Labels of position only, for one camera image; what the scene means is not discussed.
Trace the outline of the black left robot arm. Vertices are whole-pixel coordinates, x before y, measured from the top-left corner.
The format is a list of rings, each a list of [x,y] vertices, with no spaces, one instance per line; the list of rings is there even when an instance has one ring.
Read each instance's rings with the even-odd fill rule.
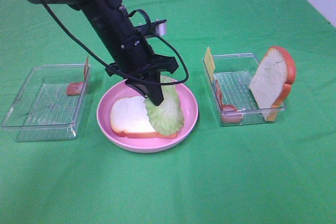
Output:
[[[163,102],[161,72],[174,72],[178,63],[174,57],[156,54],[147,39],[161,38],[166,31],[166,21],[152,22],[143,13],[145,23],[134,26],[132,13],[122,0],[28,0],[34,4],[66,4],[84,13],[100,40],[113,58],[105,63],[108,75],[119,75],[126,84],[154,105]]]

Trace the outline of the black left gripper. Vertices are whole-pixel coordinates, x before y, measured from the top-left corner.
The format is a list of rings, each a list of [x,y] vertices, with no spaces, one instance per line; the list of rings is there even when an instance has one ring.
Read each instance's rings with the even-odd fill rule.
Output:
[[[175,57],[156,54],[141,34],[108,35],[104,45],[114,60],[105,67],[106,73],[127,79],[126,86],[159,106],[164,100],[161,72],[177,70]]]

